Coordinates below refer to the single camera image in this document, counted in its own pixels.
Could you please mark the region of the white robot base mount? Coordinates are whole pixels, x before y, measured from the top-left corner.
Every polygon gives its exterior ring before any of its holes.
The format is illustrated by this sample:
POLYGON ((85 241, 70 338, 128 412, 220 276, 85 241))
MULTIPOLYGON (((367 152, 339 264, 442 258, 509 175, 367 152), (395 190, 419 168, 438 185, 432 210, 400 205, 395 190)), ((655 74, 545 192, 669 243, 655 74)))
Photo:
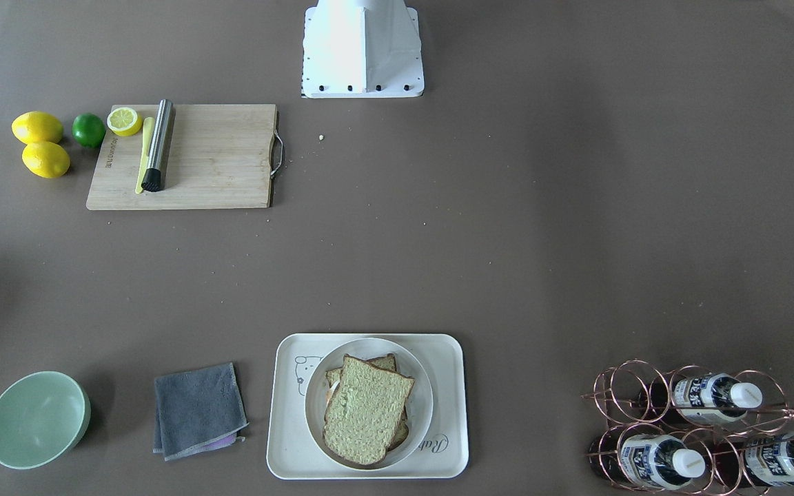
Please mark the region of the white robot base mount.
POLYGON ((397 99, 424 91, 416 9, 403 1, 318 1, 306 9, 302 97, 397 99))

